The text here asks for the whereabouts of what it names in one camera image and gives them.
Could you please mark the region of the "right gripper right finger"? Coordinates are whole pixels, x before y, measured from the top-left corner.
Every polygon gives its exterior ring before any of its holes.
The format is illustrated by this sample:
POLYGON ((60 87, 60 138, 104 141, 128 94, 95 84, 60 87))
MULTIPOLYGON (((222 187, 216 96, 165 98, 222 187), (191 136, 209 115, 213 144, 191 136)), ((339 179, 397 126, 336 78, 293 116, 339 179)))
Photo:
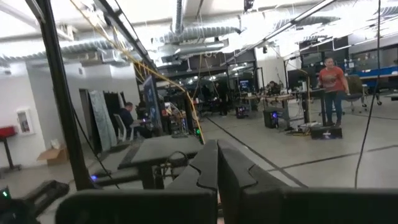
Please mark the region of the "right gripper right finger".
POLYGON ((218 145, 218 190, 224 222, 281 223, 283 181, 225 140, 218 145))

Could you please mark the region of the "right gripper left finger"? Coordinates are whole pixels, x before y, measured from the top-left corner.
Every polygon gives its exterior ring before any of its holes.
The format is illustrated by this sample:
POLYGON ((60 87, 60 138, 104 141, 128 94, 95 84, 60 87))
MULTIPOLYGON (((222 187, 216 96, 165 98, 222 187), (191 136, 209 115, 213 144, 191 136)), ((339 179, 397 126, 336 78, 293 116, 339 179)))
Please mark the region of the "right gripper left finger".
POLYGON ((167 186, 172 190, 218 189, 218 145, 208 141, 183 172, 167 186))

